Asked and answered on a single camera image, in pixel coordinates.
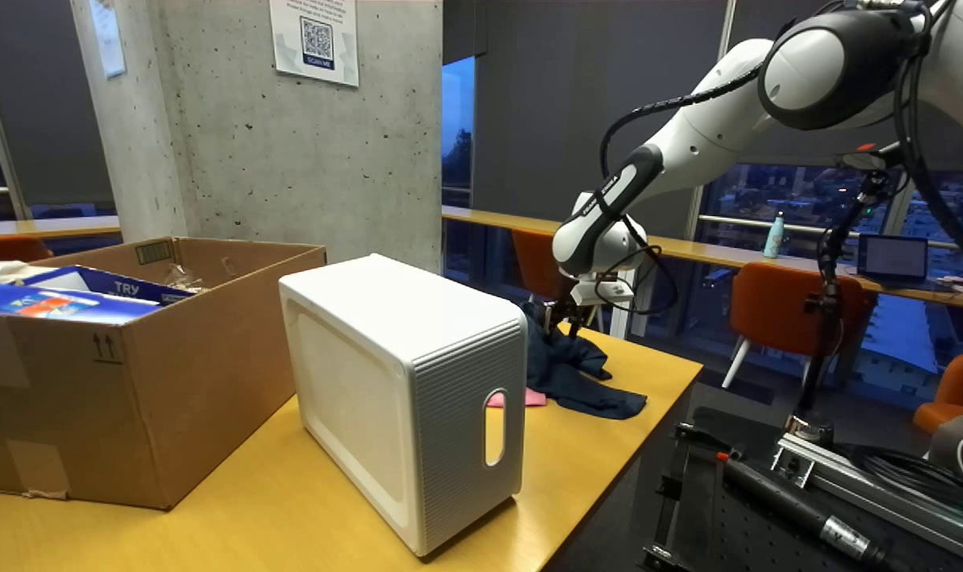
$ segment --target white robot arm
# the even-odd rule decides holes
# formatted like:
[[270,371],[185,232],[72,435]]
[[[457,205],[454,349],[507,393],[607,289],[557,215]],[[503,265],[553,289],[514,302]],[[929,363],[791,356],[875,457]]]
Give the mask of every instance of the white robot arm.
[[887,115],[899,106],[893,90],[903,63],[916,57],[924,67],[921,101],[963,128],[963,0],[931,6],[868,0],[811,15],[774,40],[755,38],[731,48],[694,95],[748,74],[755,74],[755,79],[680,107],[628,153],[602,191],[579,199],[571,220],[553,235],[559,271],[579,280],[574,302],[595,302],[584,298],[592,296],[588,285],[638,253],[641,235],[625,232],[625,208],[706,183],[737,162],[770,121],[826,132]]

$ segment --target screen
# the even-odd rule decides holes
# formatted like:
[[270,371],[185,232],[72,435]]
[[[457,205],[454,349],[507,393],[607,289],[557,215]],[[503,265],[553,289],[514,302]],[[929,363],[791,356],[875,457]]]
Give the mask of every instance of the screen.
[[929,242],[903,235],[861,235],[858,274],[876,280],[924,280]]

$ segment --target open cardboard box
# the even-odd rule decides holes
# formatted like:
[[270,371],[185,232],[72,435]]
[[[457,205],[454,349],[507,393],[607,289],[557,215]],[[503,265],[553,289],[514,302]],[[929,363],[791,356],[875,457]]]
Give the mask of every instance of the open cardboard box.
[[0,319],[0,491],[171,509],[283,400],[281,277],[324,249],[207,240],[117,245],[83,265],[207,292],[130,323]]

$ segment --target laptop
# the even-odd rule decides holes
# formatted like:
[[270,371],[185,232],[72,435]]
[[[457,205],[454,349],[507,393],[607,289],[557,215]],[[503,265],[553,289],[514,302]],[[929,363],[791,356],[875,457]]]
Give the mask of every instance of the laptop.
[[921,285],[929,277],[929,242],[908,235],[861,235],[858,274],[887,285]]

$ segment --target table surface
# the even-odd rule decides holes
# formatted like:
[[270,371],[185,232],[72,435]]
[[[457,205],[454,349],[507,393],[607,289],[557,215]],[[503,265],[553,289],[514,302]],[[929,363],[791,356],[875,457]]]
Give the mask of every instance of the table surface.
[[[553,223],[553,220],[511,215],[511,213],[492,213],[492,211],[442,208],[442,215],[454,220],[454,223],[492,227],[492,230],[507,230],[507,232],[534,232],[534,235],[551,235],[559,230],[559,223]],[[751,249],[706,245],[706,242],[664,240],[664,235],[650,235],[649,242],[657,245],[664,259],[709,265],[709,267],[745,267],[751,261],[761,261],[761,265],[817,271],[817,261],[811,261],[811,259],[781,253],[781,259],[770,261],[770,259],[761,259],[761,251],[751,251]],[[963,292],[895,289],[895,285],[883,285],[883,284],[875,284],[863,277],[854,277],[854,280],[861,280],[863,289],[871,289],[871,292],[963,310]]]
[[36,240],[83,240],[83,235],[117,235],[117,215],[67,215],[67,220],[0,220],[0,240],[36,235]]
[[[584,332],[617,387],[649,393],[631,421],[557,404],[523,421],[523,487],[430,570],[540,570],[574,535],[700,374],[697,363]],[[290,400],[176,512],[0,496],[0,570],[418,570],[422,562],[326,460]]]

